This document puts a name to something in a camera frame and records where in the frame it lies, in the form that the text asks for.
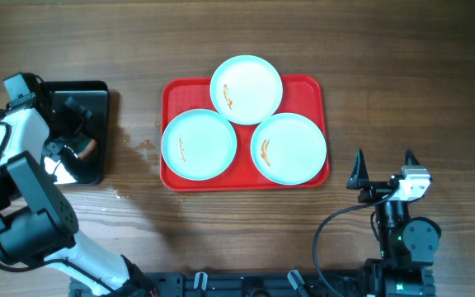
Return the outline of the orange green sponge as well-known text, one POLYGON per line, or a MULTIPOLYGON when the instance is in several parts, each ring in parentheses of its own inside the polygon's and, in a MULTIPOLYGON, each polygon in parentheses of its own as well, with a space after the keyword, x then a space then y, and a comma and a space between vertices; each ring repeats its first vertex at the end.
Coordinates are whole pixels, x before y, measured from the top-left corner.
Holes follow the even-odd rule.
POLYGON ((87 158, 89 155, 91 155, 94 152, 96 147, 97 147, 97 142, 94 139, 91 139, 87 143, 86 147, 80 153, 77 154, 78 158, 79 159, 87 158))

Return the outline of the light blue plate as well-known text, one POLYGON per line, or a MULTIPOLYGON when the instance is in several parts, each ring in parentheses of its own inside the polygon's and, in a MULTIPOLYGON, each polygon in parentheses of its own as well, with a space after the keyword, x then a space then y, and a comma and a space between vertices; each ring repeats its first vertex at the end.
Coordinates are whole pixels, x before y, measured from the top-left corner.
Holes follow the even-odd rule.
POLYGON ((164 163, 179 177, 205 181, 223 173, 237 152, 237 135, 218 112, 182 112, 165 128, 161 139, 164 163))
POLYGON ((279 113, 254 130, 250 152, 259 173, 268 180, 295 186, 313 179, 327 159, 323 132, 309 118, 279 113))
POLYGON ((227 120, 255 125, 280 107, 283 84, 277 70, 265 59, 239 55, 222 62, 209 84, 210 99, 227 120))

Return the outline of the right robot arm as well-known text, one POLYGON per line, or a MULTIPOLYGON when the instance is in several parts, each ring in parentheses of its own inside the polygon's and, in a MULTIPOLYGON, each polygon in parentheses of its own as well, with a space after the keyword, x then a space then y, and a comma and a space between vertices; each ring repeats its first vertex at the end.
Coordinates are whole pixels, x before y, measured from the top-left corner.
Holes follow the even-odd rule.
POLYGON ((371 181, 364 155, 359 150, 346 187, 360 192, 358 201, 373 205, 372 228, 377 234, 381 257, 368 259, 360 269, 360 296, 435 296, 430 267, 442 234, 440 226, 425 217, 411 217, 408 206, 425 196, 432 177, 412 151, 405 165, 389 181, 371 181))

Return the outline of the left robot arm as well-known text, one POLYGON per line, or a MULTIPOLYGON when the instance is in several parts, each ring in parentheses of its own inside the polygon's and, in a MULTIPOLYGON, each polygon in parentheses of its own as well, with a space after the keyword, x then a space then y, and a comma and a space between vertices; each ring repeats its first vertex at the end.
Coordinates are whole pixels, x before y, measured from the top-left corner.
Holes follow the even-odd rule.
POLYGON ((95 184, 103 169, 109 99, 13 101, 0 110, 0 270, 52 268, 95 296, 154 296, 155 285, 127 257, 80 228, 56 186, 95 184))

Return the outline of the red plastic tray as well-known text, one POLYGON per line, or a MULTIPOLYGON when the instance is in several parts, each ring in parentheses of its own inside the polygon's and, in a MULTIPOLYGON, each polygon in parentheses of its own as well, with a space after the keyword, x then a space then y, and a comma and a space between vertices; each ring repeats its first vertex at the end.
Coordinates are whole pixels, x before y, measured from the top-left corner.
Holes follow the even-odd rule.
MULTIPOLYGON (((300 114, 310 119, 325 134, 327 132, 322 89, 318 81, 307 74, 283 74, 284 95, 278 112, 300 114)), ((182 112, 192 109, 213 110, 209 95, 209 78, 177 78, 162 91, 162 127, 182 112)), ((258 172, 250 152, 253 125, 234 125, 237 152, 233 162, 221 175, 205 181, 190 181, 175 174, 166 163, 160 162, 162 183, 173 191, 248 191, 282 189, 258 172)))

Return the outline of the black water basin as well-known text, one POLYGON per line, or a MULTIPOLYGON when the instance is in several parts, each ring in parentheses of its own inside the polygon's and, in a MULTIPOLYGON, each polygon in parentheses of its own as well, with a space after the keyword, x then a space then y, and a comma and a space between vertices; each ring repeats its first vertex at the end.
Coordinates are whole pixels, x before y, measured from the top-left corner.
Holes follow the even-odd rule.
POLYGON ((110 109, 108 86, 102 81, 57 81, 44 82, 42 88, 45 98, 52 107, 48 120, 49 132, 54 113, 69 97, 92 112, 92 118, 85 127, 85 132, 96 142, 94 152, 85 159, 77 158, 73 153, 66 154, 61 162, 54 162, 42 154, 41 164, 47 173, 59 185, 96 185, 104 174, 107 128, 110 109))

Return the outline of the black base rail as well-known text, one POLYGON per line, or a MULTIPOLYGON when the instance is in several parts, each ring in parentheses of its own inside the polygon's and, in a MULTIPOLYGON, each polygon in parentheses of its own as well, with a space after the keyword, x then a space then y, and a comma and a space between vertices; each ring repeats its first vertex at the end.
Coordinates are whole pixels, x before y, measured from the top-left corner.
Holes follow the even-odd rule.
POLYGON ((250 297, 250 296, 397 296, 435 297, 430 270, 382 271, 378 276, 357 270, 326 271, 327 285, 316 273, 303 273, 300 280, 285 273, 206 274, 148 273, 155 296, 250 297))

